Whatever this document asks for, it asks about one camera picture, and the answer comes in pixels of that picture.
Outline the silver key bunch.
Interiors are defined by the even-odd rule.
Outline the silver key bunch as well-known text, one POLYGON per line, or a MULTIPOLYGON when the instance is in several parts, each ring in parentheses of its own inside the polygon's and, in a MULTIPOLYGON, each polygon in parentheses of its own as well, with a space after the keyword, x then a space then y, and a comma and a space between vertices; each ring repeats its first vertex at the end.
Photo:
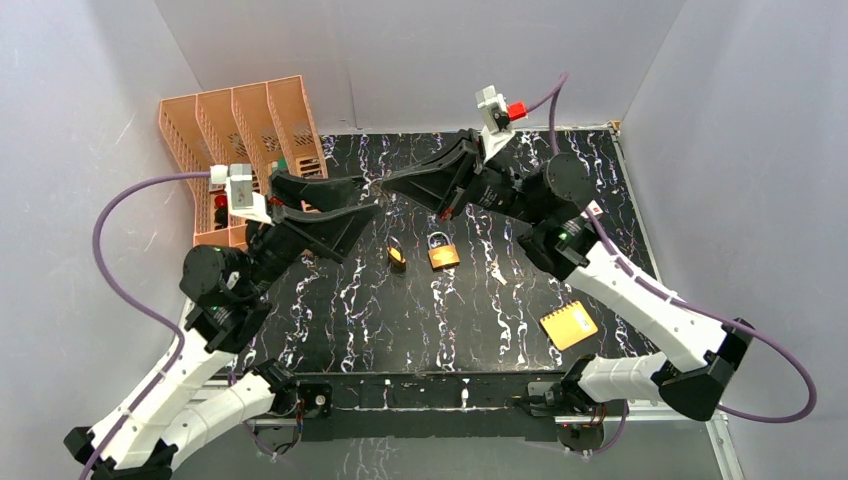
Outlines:
POLYGON ((377 202, 389 202, 392 199, 392 194, 385 191, 380 185, 373 185, 370 192, 377 202))

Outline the brass padlock long shackle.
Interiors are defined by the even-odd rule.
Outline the brass padlock long shackle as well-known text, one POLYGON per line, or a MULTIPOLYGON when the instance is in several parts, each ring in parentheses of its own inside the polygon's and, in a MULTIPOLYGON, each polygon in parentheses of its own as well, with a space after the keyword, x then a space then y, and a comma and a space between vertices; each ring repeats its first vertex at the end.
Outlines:
POLYGON ((388 236, 386 251, 390 268, 396 273, 405 273, 407 269, 406 258, 401 243, 395 236, 388 236))

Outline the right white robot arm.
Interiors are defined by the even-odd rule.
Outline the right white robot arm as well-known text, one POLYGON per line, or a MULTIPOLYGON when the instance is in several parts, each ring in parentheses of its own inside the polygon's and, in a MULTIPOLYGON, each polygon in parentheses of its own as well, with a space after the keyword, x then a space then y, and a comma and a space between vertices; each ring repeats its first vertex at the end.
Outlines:
POLYGON ((751 342, 751 326, 725 325, 686 308, 634 265, 602 230, 591 209, 595 185, 575 155, 558 153, 520 175, 465 130, 381 186, 445 220, 473 204, 524 222, 518 242, 537 269, 593 297, 655 345, 651 355, 577 360, 557 385, 528 396, 533 415, 587 414, 632 399, 661 401, 696 421, 712 417, 751 342))

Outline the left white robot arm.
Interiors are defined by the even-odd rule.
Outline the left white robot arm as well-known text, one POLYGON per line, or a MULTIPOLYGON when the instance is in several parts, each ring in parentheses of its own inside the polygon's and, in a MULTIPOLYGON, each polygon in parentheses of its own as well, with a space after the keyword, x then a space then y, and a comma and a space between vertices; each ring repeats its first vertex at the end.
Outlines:
POLYGON ((249 166, 196 171, 224 187, 232 215, 247 220, 246 249, 198 245, 186 255, 180 289, 191 303, 169 322, 173 341, 133 392, 64 444, 84 479, 168 479, 200 448, 259 415, 301 419, 300 382, 280 361, 249 369, 223 392, 194 404, 195 393, 252 340, 270 314, 267 292, 302 253, 342 262, 378 212, 358 204, 360 176, 303 178, 276 169, 271 193, 252 188, 249 166))

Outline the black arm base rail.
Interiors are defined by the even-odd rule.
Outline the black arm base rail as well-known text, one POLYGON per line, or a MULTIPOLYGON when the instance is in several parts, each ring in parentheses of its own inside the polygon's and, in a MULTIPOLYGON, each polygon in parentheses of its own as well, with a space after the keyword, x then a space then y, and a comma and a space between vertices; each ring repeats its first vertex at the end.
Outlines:
POLYGON ((354 438, 522 438, 577 453, 611 444, 622 418, 682 421, 671 406, 644 399, 579 406, 556 372, 276 373, 245 375, 232 387, 204 386, 162 438, 184 462, 242 427, 272 456, 295 445, 354 438))

